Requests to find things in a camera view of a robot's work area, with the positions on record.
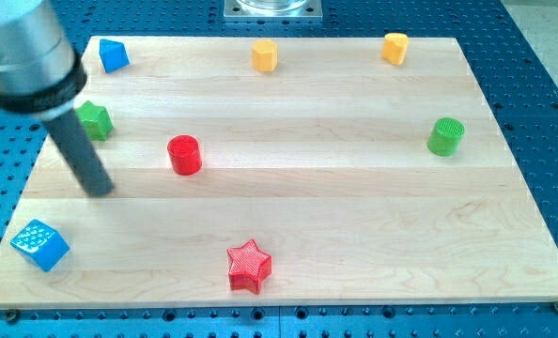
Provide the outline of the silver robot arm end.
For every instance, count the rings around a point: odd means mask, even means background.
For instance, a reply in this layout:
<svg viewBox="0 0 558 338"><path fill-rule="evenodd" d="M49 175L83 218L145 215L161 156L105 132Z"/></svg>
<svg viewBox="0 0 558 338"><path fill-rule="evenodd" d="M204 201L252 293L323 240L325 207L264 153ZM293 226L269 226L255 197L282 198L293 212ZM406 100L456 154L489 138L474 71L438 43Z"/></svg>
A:
<svg viewBox="0 0 558 338"><path fill-rule="evenodd" d="M73 108L81 58L49 0L0 0L0 109L48 121Z"/></svg>

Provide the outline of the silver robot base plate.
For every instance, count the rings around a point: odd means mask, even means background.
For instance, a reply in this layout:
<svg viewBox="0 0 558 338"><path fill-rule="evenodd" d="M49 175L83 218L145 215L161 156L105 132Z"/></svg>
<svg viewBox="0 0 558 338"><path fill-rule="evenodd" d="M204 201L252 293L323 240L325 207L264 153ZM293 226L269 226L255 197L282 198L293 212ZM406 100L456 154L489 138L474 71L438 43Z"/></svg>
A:
<svg viewBox="0 0 558 338"><path fill-rule="evenodd" d="M224 0L226 22L321 22L321 0Z"/></svg>

